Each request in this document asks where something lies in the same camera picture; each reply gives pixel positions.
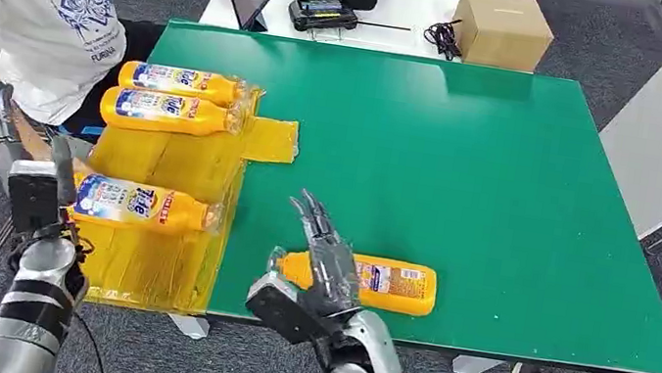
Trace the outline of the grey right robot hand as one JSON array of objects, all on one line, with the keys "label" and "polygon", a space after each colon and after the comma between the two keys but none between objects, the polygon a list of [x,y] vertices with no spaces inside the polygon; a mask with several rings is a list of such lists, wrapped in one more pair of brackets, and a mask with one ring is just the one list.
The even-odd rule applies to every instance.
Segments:
[{"label": "grey right robot hand", "polygon": [[312,277],[305,293],[308,305],[321,316],[358,309],[355,255],[335,228],[327,208],[306,189],[290,201],[299,212],[307,238]]}]

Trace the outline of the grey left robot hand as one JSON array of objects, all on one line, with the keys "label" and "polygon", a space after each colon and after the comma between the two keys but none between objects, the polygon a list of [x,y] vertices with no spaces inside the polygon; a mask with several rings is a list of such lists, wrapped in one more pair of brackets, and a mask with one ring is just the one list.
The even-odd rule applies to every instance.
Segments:
[{"label": "grey left robot hand", "polygon": [[[20,162],[21,168],[39,166],[43,169],[48,166],[47,161],[33,163],[30,153],[22,143],[15,122],[12,93],[12,85],[0,81],[0,179],[7,195],[10,193],[8,179],[15,162]],[[50,143],[50,167],[56,174],[58,201],[61,207],[67,207],[77,198],[70,145],[63,136],[52,137]]]}]

